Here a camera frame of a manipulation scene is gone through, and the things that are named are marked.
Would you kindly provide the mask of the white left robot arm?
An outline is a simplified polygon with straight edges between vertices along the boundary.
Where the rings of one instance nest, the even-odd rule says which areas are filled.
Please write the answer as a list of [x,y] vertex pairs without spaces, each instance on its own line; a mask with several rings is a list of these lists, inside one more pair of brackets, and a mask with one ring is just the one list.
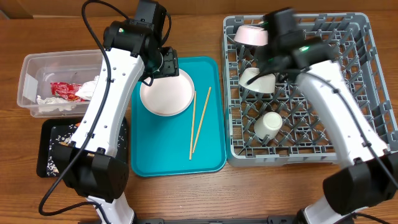
[[103,62],[86,113],[70,142],[52,150],[58,181],[84,197],[101,223],[136,221],[124,194],[129,166],[117,157],[118,137],[135,85],[179,74],[177,53],[165,45],[171,25],[165,7],[140,1],[134,17],[105,28],[96,41]]

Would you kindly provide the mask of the pink bowl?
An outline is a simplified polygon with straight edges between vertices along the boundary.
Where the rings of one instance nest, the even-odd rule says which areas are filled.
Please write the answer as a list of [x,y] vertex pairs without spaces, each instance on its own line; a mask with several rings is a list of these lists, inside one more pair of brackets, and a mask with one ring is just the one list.
[[268,44],[268,31],[261,27],[239,26],[234,41],[244,45],[264,46]]

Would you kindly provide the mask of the peanuts and rice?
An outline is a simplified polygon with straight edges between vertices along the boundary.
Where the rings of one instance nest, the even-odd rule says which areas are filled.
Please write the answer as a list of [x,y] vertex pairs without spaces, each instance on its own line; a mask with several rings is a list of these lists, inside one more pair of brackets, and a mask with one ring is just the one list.
[[[66,124],[54,126],[50,132],[50,139],[46,142],[47,146],[44,147],[47,153],[47,163],[44,172],[44,177],[58,177],[59,171],[52,159],[52,149],[55,145],[63,144],[68,145],[70,139],[80,123],[76,124]],[[124,119],[122,121],[121,129],[119,131],[118,141],[117,141],[117,155],[116,157],[124,162],[127,162],[127,147],[128,147],[128,124]]]

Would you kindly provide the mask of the pale green bowl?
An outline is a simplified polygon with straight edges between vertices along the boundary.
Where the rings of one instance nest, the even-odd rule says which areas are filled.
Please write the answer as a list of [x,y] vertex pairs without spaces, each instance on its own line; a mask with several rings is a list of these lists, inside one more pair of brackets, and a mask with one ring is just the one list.
[[258,78],[250,85],[248,81],[258,75],[260,70],[255,67],[246,68],[243,74],[239,78],[239,84],[248,90],[255,91],[258,93],[273,93],[275,90],[275,75],[268,74],[263,77]]

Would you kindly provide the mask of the red snack wrapper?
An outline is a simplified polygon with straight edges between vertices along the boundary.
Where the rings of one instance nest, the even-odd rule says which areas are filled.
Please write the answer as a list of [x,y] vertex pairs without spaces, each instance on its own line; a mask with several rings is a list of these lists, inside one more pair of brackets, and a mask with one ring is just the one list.
[[72,102],[83,102],[83,98],[76,95],[76,92],[80,89],[81,85],[76,83],[65,83],[65,82],[52,82],[50,84],[51,92],[55,96],[59,96],[67,101]]

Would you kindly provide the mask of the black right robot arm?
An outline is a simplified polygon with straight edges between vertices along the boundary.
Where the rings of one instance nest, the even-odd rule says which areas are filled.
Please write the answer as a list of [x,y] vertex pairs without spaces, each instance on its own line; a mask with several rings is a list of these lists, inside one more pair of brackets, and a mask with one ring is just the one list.
[[362,209],[390,200],[397,192],[397,154],[369,125],[348,90],[333,48],[306,38],[284,8],[263,17],[268,33],[261,76],[282,73],[297,84],[316,110],[331,139],[340,170],[323,181],[323,197],[300,210],[296,223],[342,223]]

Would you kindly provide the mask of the pink plate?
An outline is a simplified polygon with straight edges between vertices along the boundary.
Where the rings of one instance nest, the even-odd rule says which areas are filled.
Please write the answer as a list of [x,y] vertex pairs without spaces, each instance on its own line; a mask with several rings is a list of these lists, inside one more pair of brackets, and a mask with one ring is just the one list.
[[179,76],[155,79],[151,86],[141,84],[141,102],[151,113],[174,116],[190,106],[195,94],[193,80],[181,68],[178,71]]

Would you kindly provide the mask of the foil wrapper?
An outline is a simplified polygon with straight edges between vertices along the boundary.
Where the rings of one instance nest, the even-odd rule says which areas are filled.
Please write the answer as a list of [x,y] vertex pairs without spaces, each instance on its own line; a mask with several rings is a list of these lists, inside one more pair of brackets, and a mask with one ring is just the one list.
[[76,106],[71,105],[69,101],[59,97],[49,97],[42,99],[40,95],[37,95],[37,104],[39,105],[39,113],[51,112],[54,110],[59,111],[71,111]]

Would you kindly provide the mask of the white paper cup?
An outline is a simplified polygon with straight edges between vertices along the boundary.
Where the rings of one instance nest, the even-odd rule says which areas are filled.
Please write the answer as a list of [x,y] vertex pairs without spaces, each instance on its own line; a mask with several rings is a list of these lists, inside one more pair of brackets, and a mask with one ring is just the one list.
[[283,125],[282,117],[275,112],[268,112],[261,116],[254,124],[254,133],[260,139],[273,139]]

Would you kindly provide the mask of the white napkin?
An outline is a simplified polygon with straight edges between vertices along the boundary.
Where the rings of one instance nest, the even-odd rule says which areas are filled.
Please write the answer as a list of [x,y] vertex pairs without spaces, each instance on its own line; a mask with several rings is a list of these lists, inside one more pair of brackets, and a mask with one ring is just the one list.
[[95,91],[96,85],[99,80],[99,75],[95,76],[94,80],[85,82],[82,84],[82,86],[79,88],[79,90],[75,93],[76,96],[83,100],[88,100],[91,101],[93,97],[93,93]]

